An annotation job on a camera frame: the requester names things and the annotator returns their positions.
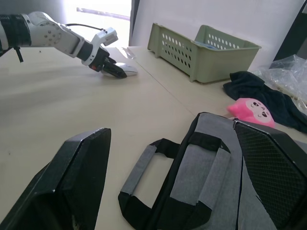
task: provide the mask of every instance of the clear plastic bag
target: clear plastic bag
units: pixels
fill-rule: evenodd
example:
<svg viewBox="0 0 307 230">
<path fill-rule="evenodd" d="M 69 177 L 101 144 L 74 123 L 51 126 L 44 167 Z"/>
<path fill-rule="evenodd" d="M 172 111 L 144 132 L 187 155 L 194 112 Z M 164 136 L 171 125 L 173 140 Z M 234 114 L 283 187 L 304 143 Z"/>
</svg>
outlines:
<svg viewBox="0 0 307 230">
<path fill-rule="evenodd" d="M 270 88 L 288 94 L 297 108 L 307 115 L 307 61 L 297 55 L 272 62 L 253 72 Z"/>
</svg>

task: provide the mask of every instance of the dark blue fabric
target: dark blue fabric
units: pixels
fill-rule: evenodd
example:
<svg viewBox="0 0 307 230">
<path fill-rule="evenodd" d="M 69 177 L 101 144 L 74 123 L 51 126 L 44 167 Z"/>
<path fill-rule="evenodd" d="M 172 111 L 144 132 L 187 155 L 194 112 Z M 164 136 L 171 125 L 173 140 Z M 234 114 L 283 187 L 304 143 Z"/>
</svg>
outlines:
<svg viewBox="0 0 307 230">
<path fill-rule="evenodd" d="M 232 99 L 257 99 L 268 108 L 275 122 L 307 133 L 307 116 L 298 110 L 288 95 L 272 90 L 262 79 L 247 71 L 231 73 L 230 79 L 231 82 L 223 87 Z"/>
</svg>

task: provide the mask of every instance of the computer mouse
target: computer mouse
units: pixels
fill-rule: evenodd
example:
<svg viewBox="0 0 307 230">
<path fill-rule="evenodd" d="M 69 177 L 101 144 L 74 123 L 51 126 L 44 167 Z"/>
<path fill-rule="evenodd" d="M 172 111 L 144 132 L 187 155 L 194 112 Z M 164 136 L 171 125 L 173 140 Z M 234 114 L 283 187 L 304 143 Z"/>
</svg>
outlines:
<svg viewBox="0 0 307 230">
<path fill-rule="evenodd" d="M 136 68 L 134 68 L 133 66 L 130 66 L 126 63 L 116 63 L 115 65 L 117 65 L 118 67 L 121 67 L 127 76 L 134 76 L 138 74 L 138 70 Z"/>
</svg>

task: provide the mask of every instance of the gray bag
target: gray bag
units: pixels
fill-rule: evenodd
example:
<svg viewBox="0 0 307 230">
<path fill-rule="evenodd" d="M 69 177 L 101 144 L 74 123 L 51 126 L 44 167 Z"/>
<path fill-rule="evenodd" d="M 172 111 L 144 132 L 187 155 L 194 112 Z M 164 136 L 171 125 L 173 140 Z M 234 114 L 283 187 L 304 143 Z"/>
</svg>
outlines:
<svg viewBox="0 0 307 230">
<path fill-rule="evenodd" d="M 133 192 L 155 153 L 174 159 L 152 208 Z M 276 230 L 261 203 L 230 119 L 201 113 L 182 143 L 147 146 L 118 196 L 136 230 Z"/>
</svg>

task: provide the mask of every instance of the light green basket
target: light green basket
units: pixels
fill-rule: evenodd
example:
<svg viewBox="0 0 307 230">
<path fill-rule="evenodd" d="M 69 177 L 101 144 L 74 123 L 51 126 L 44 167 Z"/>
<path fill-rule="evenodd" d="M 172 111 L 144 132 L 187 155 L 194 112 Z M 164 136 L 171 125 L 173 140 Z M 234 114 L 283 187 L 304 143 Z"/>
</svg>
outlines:
<svg viewBox="0 0 307 230">
<path fill-rule="evenodd" d="M 248 70 L 260 46 L 202 25 L 196 42 L 156 23 L 152 26 L 148 49 L 202 83 L 228 79 L 229 74 Z"/>
</svg>

